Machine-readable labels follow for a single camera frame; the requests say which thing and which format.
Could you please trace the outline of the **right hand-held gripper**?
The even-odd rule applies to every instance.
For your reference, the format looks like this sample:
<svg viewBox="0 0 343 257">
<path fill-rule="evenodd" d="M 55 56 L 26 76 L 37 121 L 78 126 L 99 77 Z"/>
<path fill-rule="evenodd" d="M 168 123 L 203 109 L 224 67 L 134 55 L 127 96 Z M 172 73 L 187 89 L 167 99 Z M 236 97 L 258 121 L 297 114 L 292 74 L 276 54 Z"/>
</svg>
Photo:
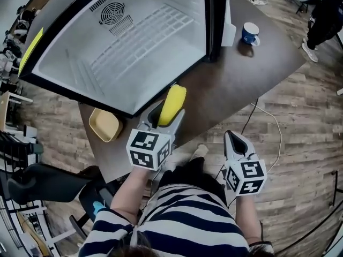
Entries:
<svg viewBox="0 0 343 257">
<path fill-rule="evenodd" d="M 224 134 L 225 181 L 236 196 L 259 194 L 267 180 L 264 160 L 259 160 L 253 144 L 242 134 Z"/>
</svg>

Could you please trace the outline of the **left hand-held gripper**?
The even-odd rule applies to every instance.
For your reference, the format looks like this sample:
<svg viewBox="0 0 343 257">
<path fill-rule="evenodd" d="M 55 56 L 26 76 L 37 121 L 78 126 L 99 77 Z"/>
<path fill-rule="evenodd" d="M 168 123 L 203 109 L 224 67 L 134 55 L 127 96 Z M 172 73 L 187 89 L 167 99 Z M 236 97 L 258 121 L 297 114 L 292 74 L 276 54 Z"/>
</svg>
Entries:
<svg viewBox="0 0 343 257">
<path fill-rule="evenodd" d="M 134 167 L 158 170 L 172 153 L 185 109 L 178 111 L 169 124 L 157 127 L 163 105 L 164 100 L 160 100 L 149 106 L 141 114 L 137 128 L 131 130 L 126 151 Z"/>
</svg>

